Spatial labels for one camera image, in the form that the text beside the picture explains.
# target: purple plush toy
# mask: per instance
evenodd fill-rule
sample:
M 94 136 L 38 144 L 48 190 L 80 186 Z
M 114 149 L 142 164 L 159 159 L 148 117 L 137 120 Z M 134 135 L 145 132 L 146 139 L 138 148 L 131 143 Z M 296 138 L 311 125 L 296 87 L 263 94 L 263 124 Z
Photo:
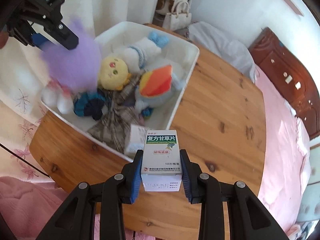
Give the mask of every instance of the purple plush toy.
M 41 46 L 42 59 L 48 65 L 51 78 L 42 91 L 41 99 L 49 107 L 57 106 L 62 114 L 73 110 L 71 94 L 96 92 L 101 67 L 99 46 L 85 32 L 80 21 L 74 21 L 70 29 L 79 38 L 75 49 L 67 50 L 61 44 L 52 42 Z

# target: wooden table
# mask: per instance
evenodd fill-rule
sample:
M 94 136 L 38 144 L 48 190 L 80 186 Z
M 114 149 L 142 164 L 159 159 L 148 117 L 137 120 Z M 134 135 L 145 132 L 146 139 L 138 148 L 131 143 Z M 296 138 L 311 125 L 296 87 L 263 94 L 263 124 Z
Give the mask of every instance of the wooden table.
M 203 172 L 231 184 L 243 180 L 257 195 L 266 149 L 262 93 L 231 65 L 198 47 L 200 56 L 171 129 Z M 103 182 L 126 164 L 50 112 L 30 151 L 67 192 L 82 181 Z M 161 239 L 196 240 L 199 221 L 200 205 L 188 203 L 182 186 L 170 193 L 144 192 L 141 187 L 135 204 L 124 205 L 126 227 Z

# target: headboard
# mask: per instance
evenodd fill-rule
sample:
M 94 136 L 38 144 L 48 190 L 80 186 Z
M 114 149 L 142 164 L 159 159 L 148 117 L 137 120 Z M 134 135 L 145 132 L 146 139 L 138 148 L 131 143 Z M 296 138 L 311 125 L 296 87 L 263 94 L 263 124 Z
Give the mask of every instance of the headboard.
M 320 135 L 319 92 L 305 66 L 269 28 L 262 31 L 249 51 L 254 62 L 303 120 L 310 139 Z

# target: yellow plush face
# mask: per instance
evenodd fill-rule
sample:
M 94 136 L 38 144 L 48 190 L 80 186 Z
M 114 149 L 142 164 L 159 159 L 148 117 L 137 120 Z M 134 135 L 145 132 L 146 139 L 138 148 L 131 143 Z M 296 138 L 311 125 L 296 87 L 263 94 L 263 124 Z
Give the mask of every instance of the yellow plush face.
M 128 77 L 126 63 L 122 59 L 109 56 L 101 63 L 98 83 L 107 90 L 121 90 Z

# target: box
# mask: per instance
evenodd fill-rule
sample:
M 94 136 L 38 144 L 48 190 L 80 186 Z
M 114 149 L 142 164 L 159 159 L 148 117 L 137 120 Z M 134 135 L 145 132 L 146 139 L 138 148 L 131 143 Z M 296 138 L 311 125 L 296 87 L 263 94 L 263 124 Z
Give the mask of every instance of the box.
M 182 168 L 176 130 L 147 132 L 141 178 L 145 191 L 179 191 Z
M 138 150 L 143 150 L 147 132 L 150 130 L 152 129 L 149 127 L 131 124 L 130 135 L 125 139 L 124 154 L 134 158 Z
M 132 22 L 121 22 L 113 26 L 96 37 L 95 41 L 99 44 L 101 55 L 104 58 L 113 53 L 117 54 L 127 46 L 148 36 L 151 31 L 155 31 L 159 35 L 165 35 L 170 41 L 168 45 L 162 49 L 161 55 L 159 55 L 151 64 L 148 64 L 146 70 L 152 70 L 170 64 L 173 67 L 173 72 L 178 78 L 181 78 L 188 83 L 199 56 L 198 47 L 188 41 L 149 26 Z M 185 89 L 186 86 L 181 91 L 177 91 L 173 97 L 162 106 L 156 107 L 150 118 L 145 121 L 145 126 L 151 127 L 154 130 L 169 129 Z M 124 153 L 116 151 L 86 132 L 97 123 L 92 117 L 76 116 L 73 112 L 61 114 L 56 107 L 50 108 L 46 104 L 44 105 L 63 122 L 89 138 L 94 143 L 114 153 L 120 158 L 132 162 L 133 157 L 128 157 L 124 155 Z M 103 114 L 105 114 L 106 111 L 107 108 L 104 107 L 102 110 Z

